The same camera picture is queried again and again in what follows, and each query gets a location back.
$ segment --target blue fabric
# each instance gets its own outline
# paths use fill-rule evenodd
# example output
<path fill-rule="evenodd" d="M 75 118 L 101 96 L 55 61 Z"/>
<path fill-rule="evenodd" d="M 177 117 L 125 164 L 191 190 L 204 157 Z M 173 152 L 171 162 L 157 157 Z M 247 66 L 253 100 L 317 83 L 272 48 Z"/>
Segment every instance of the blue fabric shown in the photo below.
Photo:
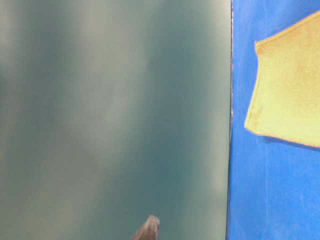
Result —
<path fill-rule="evenodd" d="M 244 128 L 257 74 L 254 42 L 318 10 L 319 0 L 233 1 L 228 240 L 320 239 L 320 148 Z"/>

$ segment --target pointed object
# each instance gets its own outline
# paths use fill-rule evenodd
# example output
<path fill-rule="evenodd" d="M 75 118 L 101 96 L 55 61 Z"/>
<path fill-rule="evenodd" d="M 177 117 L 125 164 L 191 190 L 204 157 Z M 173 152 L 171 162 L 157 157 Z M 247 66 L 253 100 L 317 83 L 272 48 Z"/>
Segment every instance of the pointed object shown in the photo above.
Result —
<path fill-rule="evenodd" d="M 150 215 L 146 222 L 136 231 L 132 240 L 157 240 L 160 220 Z"/>

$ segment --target yellow cloth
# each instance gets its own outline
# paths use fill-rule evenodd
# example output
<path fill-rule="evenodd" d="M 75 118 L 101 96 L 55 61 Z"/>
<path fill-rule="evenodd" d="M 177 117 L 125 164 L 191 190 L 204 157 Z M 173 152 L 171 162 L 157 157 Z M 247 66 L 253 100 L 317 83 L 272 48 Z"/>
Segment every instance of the yellow cloth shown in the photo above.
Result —
<path fill-rule="evenodd" d="M 257 78 L 245 128 L 320 147 L 320 11 L 256 42 L 255 51 Z"/>

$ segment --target glass surface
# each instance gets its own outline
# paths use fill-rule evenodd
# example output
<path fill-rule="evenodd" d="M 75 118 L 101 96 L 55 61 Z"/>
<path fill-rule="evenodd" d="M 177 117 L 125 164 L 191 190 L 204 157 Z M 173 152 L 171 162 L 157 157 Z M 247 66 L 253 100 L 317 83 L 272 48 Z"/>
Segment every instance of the glass surface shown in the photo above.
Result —
<path fill-rule="evenodd" d="M 223 239 L 230 28 L 225 0 L 0 0 L 0 239 Z"/>

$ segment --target microfiber towel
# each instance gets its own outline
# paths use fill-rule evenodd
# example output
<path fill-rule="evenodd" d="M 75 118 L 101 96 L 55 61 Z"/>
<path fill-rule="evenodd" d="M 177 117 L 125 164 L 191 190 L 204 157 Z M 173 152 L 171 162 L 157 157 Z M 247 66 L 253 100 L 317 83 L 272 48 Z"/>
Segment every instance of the microfiber towel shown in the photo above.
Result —
<path fill-rule="evenodd" d="M 257 77 L 244 127 L 320 147 L 320 11 L 255 43 Z"/>

